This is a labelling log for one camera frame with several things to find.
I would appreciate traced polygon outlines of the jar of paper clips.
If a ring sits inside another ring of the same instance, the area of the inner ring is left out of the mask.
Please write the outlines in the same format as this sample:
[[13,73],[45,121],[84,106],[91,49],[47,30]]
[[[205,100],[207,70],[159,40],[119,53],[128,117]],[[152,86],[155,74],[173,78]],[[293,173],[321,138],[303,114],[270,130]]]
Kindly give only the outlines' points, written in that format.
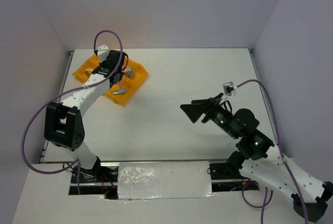
[[133,72],[133,70],[131,68],[126,68],[124,70],[124,75],[126,77],[128,77],[129,79],[131,79],[134,76],[134,72]]

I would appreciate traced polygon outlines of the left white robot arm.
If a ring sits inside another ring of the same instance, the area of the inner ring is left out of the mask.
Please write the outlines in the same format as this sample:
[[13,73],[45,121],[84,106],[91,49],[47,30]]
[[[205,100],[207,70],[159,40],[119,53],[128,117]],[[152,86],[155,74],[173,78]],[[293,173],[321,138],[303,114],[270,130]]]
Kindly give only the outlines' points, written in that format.
[[120,82],[124,74],[122,67],[128,59],[125,52],[111,50],[106,45],[98,47],[95,54],[99,64],[83,89],[59,103],[48,104],[44,128],[44,138],[78,160],[80,168],[75,171],[89,182],[100,180],[108,168],[101,166],[99,157],[84,142],[83,117],[100,96]]

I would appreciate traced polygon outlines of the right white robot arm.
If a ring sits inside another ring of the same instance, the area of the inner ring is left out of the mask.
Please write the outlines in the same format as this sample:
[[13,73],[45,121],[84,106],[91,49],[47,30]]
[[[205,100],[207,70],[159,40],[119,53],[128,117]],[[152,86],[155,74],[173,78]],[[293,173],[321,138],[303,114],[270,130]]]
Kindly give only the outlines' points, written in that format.
[[226,161],[232,178],[249,178],[283,195],[294,211],[310,222],[319,221],[332,197],[332,182],[322,182],[300,168],[258,130],[259,121],[249,109],[235,113],[223,108],[221,97],[193,100],[180,108],[192,123],[212,121],[234,140],[236,151]]

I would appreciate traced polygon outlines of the clear tape roll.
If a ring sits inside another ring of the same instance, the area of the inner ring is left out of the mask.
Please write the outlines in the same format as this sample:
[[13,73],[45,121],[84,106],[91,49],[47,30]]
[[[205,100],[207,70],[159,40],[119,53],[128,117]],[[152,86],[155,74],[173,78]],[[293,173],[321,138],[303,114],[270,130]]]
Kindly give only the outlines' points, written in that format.
[[87,69],[85,69],[84,74],[85,74],[87,77],[90,77],[91,74],[92,74],[92,72],[93,72],[93,69],[92,69],[92,68],[87,68]]

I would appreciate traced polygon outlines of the blue highlighter pen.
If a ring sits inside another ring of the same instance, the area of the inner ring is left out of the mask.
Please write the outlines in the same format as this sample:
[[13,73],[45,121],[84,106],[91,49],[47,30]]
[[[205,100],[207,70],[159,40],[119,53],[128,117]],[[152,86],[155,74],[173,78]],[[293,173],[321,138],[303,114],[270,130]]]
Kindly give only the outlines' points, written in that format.
[[122,89],[113,91],[112,94],[113,95],[122,95],[122,94],[125,94],[126,92],[127,92],[127,89],[122,88]]

